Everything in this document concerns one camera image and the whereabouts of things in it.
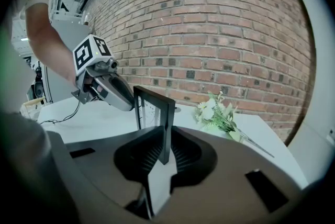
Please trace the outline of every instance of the forearm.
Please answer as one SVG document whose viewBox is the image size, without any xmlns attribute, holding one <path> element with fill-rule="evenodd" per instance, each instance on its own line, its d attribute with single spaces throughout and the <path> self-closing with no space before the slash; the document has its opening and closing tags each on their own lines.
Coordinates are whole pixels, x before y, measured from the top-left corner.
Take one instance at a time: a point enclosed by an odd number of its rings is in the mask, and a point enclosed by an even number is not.
<svg viewBox="0 0 335 224">
<path fill-rule="evenodd" d="M 44 4 L 32 6 L 26 11 L 26 18 L 27 35 L 35 56 L 44 65 L 75 84 L 72 52 L 50 25 L 48 6 Z"/>
</svg>

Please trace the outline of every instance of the brick wall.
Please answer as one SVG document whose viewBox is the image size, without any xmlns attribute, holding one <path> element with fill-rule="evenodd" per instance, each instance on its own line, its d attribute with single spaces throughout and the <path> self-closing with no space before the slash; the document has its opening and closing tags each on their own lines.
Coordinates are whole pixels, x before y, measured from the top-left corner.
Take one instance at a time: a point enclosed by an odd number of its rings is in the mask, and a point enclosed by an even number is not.
<svg viewBox="0 0 335 224">
<path fill-rule="evenodd" d="M 313 41 L 299 0 L 91 0 L 120 73 L 183 104 L 227 96 L 285 140 L 309 104 Z"/>
</svg>

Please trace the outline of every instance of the framed picture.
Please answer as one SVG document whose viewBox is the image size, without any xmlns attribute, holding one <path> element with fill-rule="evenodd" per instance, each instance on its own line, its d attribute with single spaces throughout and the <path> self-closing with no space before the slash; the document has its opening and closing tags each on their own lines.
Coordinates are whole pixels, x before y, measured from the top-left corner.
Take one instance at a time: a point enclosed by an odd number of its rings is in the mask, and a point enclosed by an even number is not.
<svg viewBox="0 0 335 224">
<path fill-rule="evenodd" d="M 169 161 L 171 127 L 173 125 L 175 101 L 141 86 L 134 86 L 135 114 L 138 130 L 163 126 L 163 150 L 159 160 Z"/>
</svg>

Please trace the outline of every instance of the white marker cube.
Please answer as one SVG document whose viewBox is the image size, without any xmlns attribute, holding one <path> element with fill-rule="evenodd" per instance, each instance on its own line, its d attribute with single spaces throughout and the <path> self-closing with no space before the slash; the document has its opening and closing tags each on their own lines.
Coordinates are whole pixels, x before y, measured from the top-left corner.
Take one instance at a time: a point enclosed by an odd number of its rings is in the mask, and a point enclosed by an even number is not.
<svg viewBox="0 0 335 224">
<path fill-rule="evenodd" d="M 107 62 L 110 58 L 114 57 L 105 40 L 93 34 L 88 35 L 72 53 L 77 76 L 87 66 L 91 66 L 99 61 Z"/>
</svg>

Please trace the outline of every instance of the flower bouquet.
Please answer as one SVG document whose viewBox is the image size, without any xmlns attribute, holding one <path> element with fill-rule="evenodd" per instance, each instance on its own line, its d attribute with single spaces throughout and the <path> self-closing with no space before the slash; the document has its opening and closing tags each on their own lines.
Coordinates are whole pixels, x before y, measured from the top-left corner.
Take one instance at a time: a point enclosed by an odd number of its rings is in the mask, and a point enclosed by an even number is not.
<svg viewBox="0 0 335 224">
<path fill-rule="evenodd" d="M 231 103 L 229 103 L 228 107 L 225 107 L 222 104 L 222 101 L 225 99 L 222 91 L 220 91 L 219 95 L 215 95 L 211 92 L 208 92 L 208 95 L 209 100 L 207 102 L 201 102 L 195 108 L 195 118 L 198 121 L 198 124 L 203 125 L 202 129 L 210 130 L 212 128 L 218 128 L 219 130 L 224 131 L 231 139 L 241 143 L 243 140 L 246 140 L 260 150 L 274 157 L 264 148 L 259 146 L 255 141 L 249 138 L 244 132 L 238 129 L 233 120 L 237 107 L 233 108 Z"/>
</svg>

